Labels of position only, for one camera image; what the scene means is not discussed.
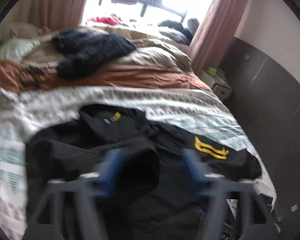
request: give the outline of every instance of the white pillow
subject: white pillow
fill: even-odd
[[[21,62],[22,58],[40,46],[39,41],[26,39],[10,39],[0,46],[0,59]]]

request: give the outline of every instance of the white patterned blanket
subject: white patterned blanket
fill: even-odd
[[[258,153],[229,110],[210,92],[77,87],[17,96],[0,89],[0,226],[10,239],[21,239],[26,229],[25,143],[42,128],[76,118],[82,105],[92,103],[138,108],[150,120],[177,125],[235,150],[247,148],[262,166],[256,190],[275,201],[274,186]]]

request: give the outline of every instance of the nightstand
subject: nightstand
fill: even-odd
[[[223,102],[232,93],[232,88],[221,78],[212,77],[205,71],[200,76],[201,81],[206,83],[214,92],[214,94]]]

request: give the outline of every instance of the bed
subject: bed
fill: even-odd
[[[47,54],[51,48],[43,38],[49,38],[41,38],[41,47],[23,62],[0,61],[0,227],[9,239],[22,239],[26,229],[26,142],[45,127],[77,118],[78,109],[91,103],[137,108],[149,120],[177,125],[235,150],[247,148],[262,167],[255,189],[271,196],[275,204],[276,192],[258,153],[229,110],[191,72],[190,61],[181,50],[139,37],[133,39],[139,48],[169,51],[176,62],[165,58],[155,65],[140,65],[135,59],[127,64],[121,58],[87,79],[64,81],[53,69],[61,56]],[[23,64],[30,63],[40,71],[25,76]],[[29,78],[33,85],[25,87],[21,77]],[[234,212],[235,201],[228,202]]]
[[[87,28],[98,28],[100,30],[107,31],[109,33],[118,33],[123,35],[129,40],[137,39],[156,39],[169,43],[180,49],[182,52],[188,54],[189,46],[182,44],[178,39],[172,40],[167,36],[162,35],[159,32],[158,26],[150,26],[146,24],[123,26],[123,25],[110,25],[105,23],[87,22]]]

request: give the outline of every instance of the window frame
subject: window frame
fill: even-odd
[[[138,3],[142,3],[143,4],[142,9],[141,9],[141,13],[140,13],[141,17],[143,17],[145,15],[148,5],[153,6],[153,7],[157,7],[157,8],[160,8],[160,9],[163,9],[165,11],[168,11],[168,12],[171,12],[171,13],[174,13],[174,14],[180,16],[181,17],[181,21],[180,21],[181,23],[183,23],[183,21],[186,18],[186,15],[188,13],[188,9],[184,13],[180,13],[180,12],[178,12],[176,10],[173,10],[173,9],[171,9],[169,7],[164,6],[162,4],[162,2],[155,2],[153,0],[138,0]]]

